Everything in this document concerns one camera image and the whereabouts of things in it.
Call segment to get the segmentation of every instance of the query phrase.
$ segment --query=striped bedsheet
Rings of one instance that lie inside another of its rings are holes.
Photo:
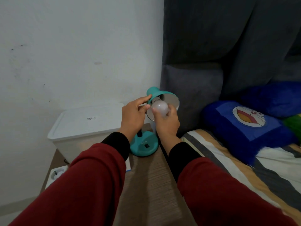
[[[263,148],[252,167],[233,157],[208,131],[186,133],[187,142],[201,156],[245,184],[267,202],[282,209],[301,226],[301,149],[296,144],[284,148]]]

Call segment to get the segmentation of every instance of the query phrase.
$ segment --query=teal desk lamp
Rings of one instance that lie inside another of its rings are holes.
[[[151,108],[156,108],[165,117],[169,111],[168,104],[172,104],[177,110],[180,105],[179,98],[171,92],[160,91],[158,87],[150,87],[146,95],[152,94],[152,97],[147,102],[151,105]],[[152,109],[147,110],[146,115],[152,121],[154,121],[154,115]],[[155,133],[150,131],[140,130],[131,142],[131,152],[136,156],[149,156],[154,153],[159,146],[158,138]]]

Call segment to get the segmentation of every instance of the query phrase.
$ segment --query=blue pillow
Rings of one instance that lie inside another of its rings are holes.
[[[301,83],[273,82],[251,87],[239,95],[239,102],[272,117],[290,117],[301,113]]]
[[[244,107],[234,101],[209,104],[201,112],[209,131],[229,152],[247,165],[263,147],[284,147],[297,143],[297,137],[276,118]]]

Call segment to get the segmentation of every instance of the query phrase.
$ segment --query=white light bulb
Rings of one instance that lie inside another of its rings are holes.
[[[158,110],[163,118],[166,117],[166,114],[169,112],[168,104],[160,99],[157,99],[155,102],[153,102],[151,107]]]

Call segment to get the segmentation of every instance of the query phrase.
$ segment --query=left hand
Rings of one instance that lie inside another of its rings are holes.
[[[118,132],[125,135],[129,142],[132,141],[137,132],[142,128],[145,113],[151,107],[148,104],[140,105],[147,102],[151,97],[152,95],[150,94],[147,97],[138,98],[122,107],[121,127]]]

